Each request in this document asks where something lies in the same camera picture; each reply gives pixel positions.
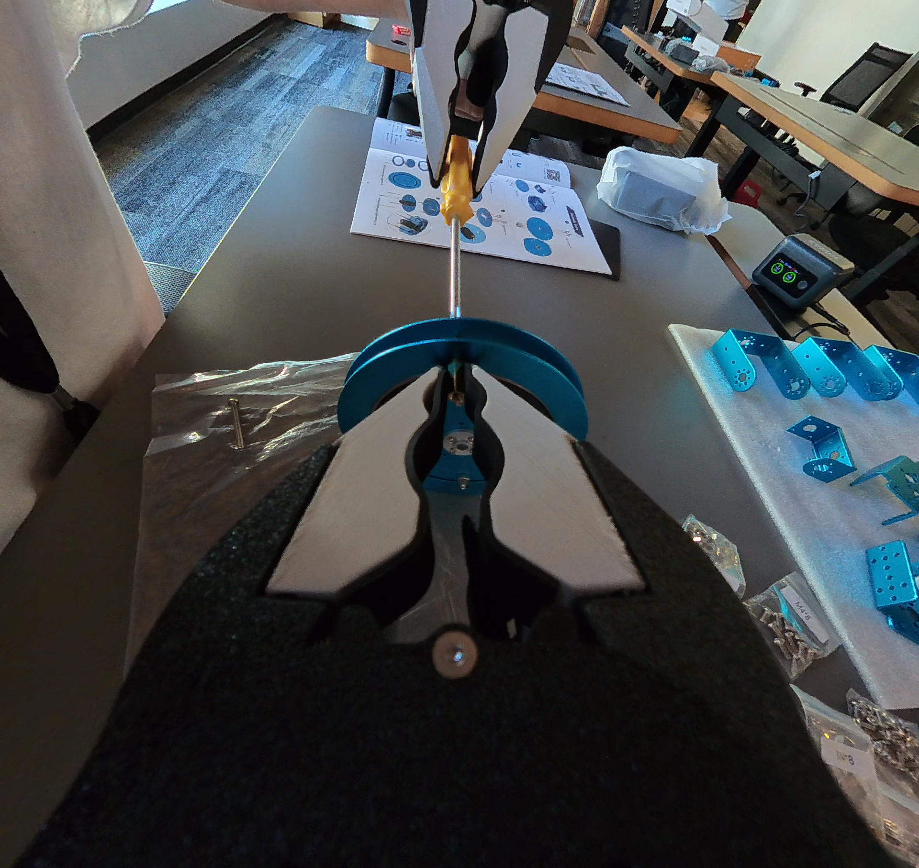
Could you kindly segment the person's beige shirt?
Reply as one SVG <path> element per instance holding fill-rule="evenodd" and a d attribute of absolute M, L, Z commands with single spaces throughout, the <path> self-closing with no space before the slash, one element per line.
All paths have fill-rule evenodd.
<path fill-rule="evenodd" d="M 1 262 L 63 387 L 104 407 L 164 322 L 66 75 L 153 0 L 1 0 Z"/>

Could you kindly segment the white wrapped grey package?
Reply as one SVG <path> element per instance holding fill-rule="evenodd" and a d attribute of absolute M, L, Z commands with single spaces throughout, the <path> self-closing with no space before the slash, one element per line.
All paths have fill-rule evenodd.
<path fill-rule="evenodd" d="M 620 214 L 669 231 L 710 234 L 730 219 L 718 167 L 703 158 L 619 147 L 607 155 L 596 193 Z"/>

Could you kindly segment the white printed sheet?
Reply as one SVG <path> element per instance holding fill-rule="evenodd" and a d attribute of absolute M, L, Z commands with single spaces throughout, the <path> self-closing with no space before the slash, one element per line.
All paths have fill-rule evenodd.
<path fill-rule="evenodd" d="M 574 68 L 557 62 L 549 71 L 546 83 L 613 104 L 629 106 L 621 93 L 609 85 L 602 76 L 590 70 Z"/>

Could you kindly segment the pile of small hardware bags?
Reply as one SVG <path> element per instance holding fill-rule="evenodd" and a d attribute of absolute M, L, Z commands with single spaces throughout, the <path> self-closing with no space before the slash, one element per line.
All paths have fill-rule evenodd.
<path fill-rule="evenodd" d="M 791 680 L 841 644 L 803 576 L 791 573 L 743 601 Z M 801 690 L 808 733 L 849 803 L 895 856 L 918 865 L 917 724 L 856 690 L 838 712 Z"/>

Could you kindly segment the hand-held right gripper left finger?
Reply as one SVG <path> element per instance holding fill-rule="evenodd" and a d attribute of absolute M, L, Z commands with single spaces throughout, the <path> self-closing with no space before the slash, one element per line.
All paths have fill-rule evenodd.
<path fill-rule="evenodd" d="M 341 438 L 267 593 L 419 599 L 433 573 L 423 479 L 440 455 L 446 370 L 433 367 Z"/>

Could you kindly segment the black mesh office chair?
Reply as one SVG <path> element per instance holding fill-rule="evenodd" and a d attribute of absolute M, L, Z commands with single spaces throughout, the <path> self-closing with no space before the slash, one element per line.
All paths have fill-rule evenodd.
<path fill-rule="evenodd" d="M 851 67 L 827 87 L 820 102 L 858 112 L 910 57 L 909 52 L 872 43 Z"/>
<path fill-rule="evenodd" d="M 144 261 L 164 314 L 169 316 L 193 284 L 197 273 L 173 265 Z"/>

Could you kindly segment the assembly instruction sheet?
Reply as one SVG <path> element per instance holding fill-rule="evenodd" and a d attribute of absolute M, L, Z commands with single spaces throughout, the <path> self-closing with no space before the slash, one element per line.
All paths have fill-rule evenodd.
<path fill-rule="evenodd" d="M 447 247 L 442 200 L 430 185 L 420 128 L 377 118 L 351 231 Z M 563 162 L 509 150 L 471 208 L 461 229 L 465 253 L 612 274 Z"/>

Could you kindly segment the yellow-handled screwdriver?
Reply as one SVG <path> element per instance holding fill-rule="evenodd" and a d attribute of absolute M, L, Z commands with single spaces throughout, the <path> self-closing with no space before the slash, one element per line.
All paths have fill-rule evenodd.
<path fill-rule="evenodd" d="M 472 218 L 472 154 L 468 139 L 453 136 L 449 142 L 446 171 L 441 183 L 442 214 L 450 228 L 449 245 L 449 315 L 461 315 L 460 243 L 461 229 Z"/>

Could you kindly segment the clear plastic bag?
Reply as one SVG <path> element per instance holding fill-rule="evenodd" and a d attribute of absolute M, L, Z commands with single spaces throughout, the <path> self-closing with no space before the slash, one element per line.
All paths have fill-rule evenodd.
<path fill-rule="evenodd" d="M 336 408 L 353 355 L 158 377 L 144 457 L 128 660 L 179 586 L 270 490 L 339 434 Z M 236 450 L 227 401 L 239 402 Z"/>

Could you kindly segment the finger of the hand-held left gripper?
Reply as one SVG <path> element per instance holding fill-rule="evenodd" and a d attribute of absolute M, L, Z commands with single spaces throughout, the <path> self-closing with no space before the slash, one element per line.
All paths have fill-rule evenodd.
<path fill-rule="evenodd" d="M 548 25 L 545 13 L 525 6 L 510 12 L 476 53 L 470 101 L 482 110 L 472 170 L 477 192 L 499 165 L 536 99 Z"/>
<path fill-rule="evenodd" d="M 416 33 L 414 83 L 432 185 L 444 173 L 451 135 L 451 99 L 459 86 L 458 57 L 468 40 L 474 0 L 427 0 L 424 30 Z"/>

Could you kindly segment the blue round metal turntable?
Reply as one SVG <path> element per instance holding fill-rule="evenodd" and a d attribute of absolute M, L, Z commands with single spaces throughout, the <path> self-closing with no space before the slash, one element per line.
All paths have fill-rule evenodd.
<path fill-rule="evenodd" d="M 571 364 L 551 345 L 521 329 L 482 319 L 436 319 L 400 327 L 371 343 L 351 365 L 338 402 L 343 433 L 355 427 L 399 390 L 433 367 L 477 366 L 504 383 L 524 401 L 563 428 L 568 435 L 587 434 L 583 387 Z M 431 491 L 459 496 L 481 495 L 486 480 L 473 457 L 474 420 L 463 407 L 446 408 L 438 434 L 440 457 L 423 479 Z"/>

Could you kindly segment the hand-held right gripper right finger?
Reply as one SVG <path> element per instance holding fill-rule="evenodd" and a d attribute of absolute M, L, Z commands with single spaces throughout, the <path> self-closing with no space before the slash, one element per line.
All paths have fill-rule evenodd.
<path fill-rule="evenodd" d="M 575 440 L 483 369 L 466 366 L 464 375 L 486 537 L 557 581 L 566 598 L 643 591 Z"/>

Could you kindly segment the white foam sheet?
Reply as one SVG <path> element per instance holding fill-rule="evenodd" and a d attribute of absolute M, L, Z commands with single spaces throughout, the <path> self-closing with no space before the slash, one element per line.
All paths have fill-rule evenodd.
<path fill-rule="evenodd" d="M 767 373 L 737 392 L 711 352 L 719 333 L 679 324 L 669 332 L 870 695 L 887 708 L 916 708 L 917 644 L 891 630 L 875 608 L 865 551 L 903 540 L 917 563 L 917 518 L 882 523 L 909 511 L 882 478 L 850 487 L 849 479 L 826 484 L 805 475 L 810 445 L 787 428 L 808 415 L 836 424 L 860 476 L 897 456 L 918 458 L 917 401 L 906 393 L 864 401 L 851 388 L 835 398 L 810 392 L 789 401 Z"/>

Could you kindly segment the grey charger with screen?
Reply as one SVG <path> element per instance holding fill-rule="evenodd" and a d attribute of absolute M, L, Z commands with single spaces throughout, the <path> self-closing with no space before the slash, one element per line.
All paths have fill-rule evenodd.
<path fill-rule="evenodd" d="M 793 308 L 806 308 L 844 285 L 855 265 L 810 234 L 778 243 L 752 273 L 752 281 Z"/>

